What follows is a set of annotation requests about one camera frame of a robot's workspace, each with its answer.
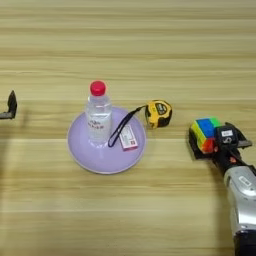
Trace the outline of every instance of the red bottle cap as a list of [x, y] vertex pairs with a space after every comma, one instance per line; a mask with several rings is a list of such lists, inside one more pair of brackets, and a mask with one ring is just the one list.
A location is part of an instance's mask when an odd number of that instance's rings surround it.
[[94, 81], [90, 89], [93, 96], [102, 96], [106, 92], [106, 85], [102, 81]]

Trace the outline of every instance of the bottle label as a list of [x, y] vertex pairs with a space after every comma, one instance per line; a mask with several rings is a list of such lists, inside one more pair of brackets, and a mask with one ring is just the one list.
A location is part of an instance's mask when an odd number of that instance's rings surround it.
[[88, 129], [90, 139], [99, 142], [108, 141], [111, 132], [111, 115], [104, 117], [89, 116]]

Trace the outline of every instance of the small tag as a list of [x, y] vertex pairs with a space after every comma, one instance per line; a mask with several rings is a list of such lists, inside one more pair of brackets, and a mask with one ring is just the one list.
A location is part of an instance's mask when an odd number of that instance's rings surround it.
[[134, 136], [131, 125], [126, 125], [119, 135], [124, 151], [138, 148], [138, 142]]
[[233, 132], [232, 130], [228, 130], [228, 131], [223, 131], [221, 132], [222, 137], [229, 137], [229, 136], [233, 136]]
[[239, 180], [247, 187], [250, 187], [252, 185], [252, 183], [249, 180], [247, 180], [244, 176], [240, 176]]

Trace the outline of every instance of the black bracket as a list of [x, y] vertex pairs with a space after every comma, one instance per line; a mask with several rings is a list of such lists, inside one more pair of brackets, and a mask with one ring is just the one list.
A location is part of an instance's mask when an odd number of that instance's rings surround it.
[[15, 118], [18, 104], [17, 104], [17, 99], [14, 91], [12, 91], [9, 96], [7, 106], [8, 106], [8, 112], [0, 113], [0, 119]]

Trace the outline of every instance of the black cable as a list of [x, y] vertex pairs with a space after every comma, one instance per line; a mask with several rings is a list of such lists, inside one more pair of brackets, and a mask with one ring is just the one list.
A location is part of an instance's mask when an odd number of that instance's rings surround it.
[[131, 120], [131, 118], [137, 113], [139, 112], [142, 108], [145, 108], [145, 106], [141, 106], [136, 108], [135, 110], [129, 112], [123, 119], [122, 121], [119, 123], [119, 125], [117, 126], [116, 130], [113, 132], [113, 134], [110, 136], [109, 141], [108, 141], [108, 146], [110, 148], [114, 147], [116, 141], [119, 138], [119, 135], [121, 134], [123, 128], [126, 126], [126, 124]]

